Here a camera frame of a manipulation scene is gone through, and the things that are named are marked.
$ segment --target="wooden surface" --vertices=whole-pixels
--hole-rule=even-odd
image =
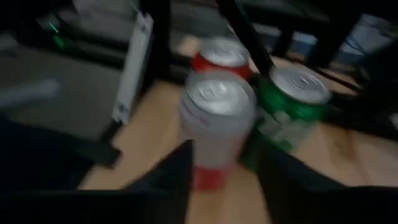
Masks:
[[[198,44],[197,39],[189,37],[178,51],[191,56]],[[291,66],[277,58],[274,63],[277,67]],[[352,82],[348,77],[342,78]],[[352,93],[337,83],[328,82],[328,86]],[[181,90],[182,87],[170,83],[155,83],[131,122],[113,141],[122,150],[123,159],[113,170],[95,167],[81,189],[119,189],[170,153],[178,143],[177,106]],[[346,185],[398,186],[398,145],[392,141],[319,124],[293,155]],[[237,165],[224,189],[192,193],[187,223],[270,223],[256,176]]]

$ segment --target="soda can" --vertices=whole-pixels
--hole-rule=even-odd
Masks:
[[[229,71],[189,76],[179,107],[180,139],[193,140],[194,189],[224,186],[252,128],[255,105],[250,85]]]
[[[286,152],[296,148],[324,115],[330,95],[315,73],[298,67],[276,69],[270,78],[262,79],[257,93],[259,119],[241,162],[257,171],[257,154],[264,147]]]
[[[229,70],[244,79],[251,74],[249,52],[241,43],[224,37],[204,41],[193,58],[192,67],[197,72]]]

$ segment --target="green can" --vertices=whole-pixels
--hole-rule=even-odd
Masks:
[[[275,69],[270,78],[261,79],[259,119],[242,151],[243,165],[257,171],[257,155],[265,147],[296,148],[325,114],[330,95],[315,73],[297,67]]]

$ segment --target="can top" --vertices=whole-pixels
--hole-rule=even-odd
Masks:
[[[246,81],[223,70],[195,75],[187,92],[200,109],[216,115],[239,115],[253,103],[254,97]]]
[[[239,67],[249,63],[249,52],[243,45],[224,37],[204,41],[199,53],[207,61],[222,67]]]
[[[295,100],[310,104],[324,104],[330,90],[315,74],[299,68],[275,69],[271,75],[274,84]]]

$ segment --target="black metal frame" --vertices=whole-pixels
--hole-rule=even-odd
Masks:
[[[273,67],[271,57],[267,53],[266,49],[262,46],[259,38],[257,37],[256,31],[252,27],[248,16],[244,12],[242,5],[240,5],[238,0],[216,0],[216,2],[218,3],[220,13],[227,18],[240,41],[249,50],[251,57],[261,75],[268,76],[271,68]],[[142,10],[151,14],[152,18],[154,18],[154,39],[152,42],[150,57],[147,63],[147,70],[144,75],[144,86],[142,88],[141,95],[146,92],[146,90],[157,78],[183,84],[187,74],[170,71],[170,65],[187,69],[190,68],[191,61],[191,58],[189,57],[172,54],[170,52],[170,0],[146,0],[142,3]],[[16,29],[18,31],[16,33],[19,37],[21,37],[21,35],[25,37],[28,35],[30,37],[29,39],[17,38],[21,44],[44,50],[50,50],[81,60],[100,63],[105,66],[123,69],[123,58],[95,52],[87,52],[85,50],[79,49],[73,43],[75,40],[86,41],[103,47],[109,47],[122,52],[127,52],[128,46],[126,43],[108,40],[93,36],[91,34],[86,34],[84,32],[75,31],[73,28],[68,27],[67,24],[61,23],[61,27],[59,28],[60,33],[57,35],[68,39],[70,46],[67,49],[60,49],[53,42],[51,42],[51,37],[54,35],[54,33],[45,32],[37,25],[32,26],[32,23],[34,22],[26,20],[25,18],[25,20],[20,22],[20,24],[22,24],[22,28],[19,27]],[[349,83],[345,83],[341,80],[337,80],[336,78],[323,73],[317,67],[312,65],[307,66],[326,78],[339,82],[340,84],[345,85],[354,91],[358,91],[360,93],[364,91],[358,89],[356,86],[350,85]],[[393,127],[388,119],[385,117],[376,119],[369,116],[363,116],[363,114],[353,110],[353,105],[358,105],[359,101],[362,101],[361,103],[363,105],[363,99],[358,100],[358,97],[352,97],[350,95],[344,95],[341,93],[333,93],[333,97],[330,101],[330,105],[333,107],[333,109],[330,110],[324,121],[331,124],[336,124],[343,128],[355,129],[398,141],[398,131],[395,129],[395,127]],[[120,123],[116,123],[115,121],[110,122],[108,128],[106,128],[103,134],[100,136],[100,140],[104,142],[110,142],[120,127]]]

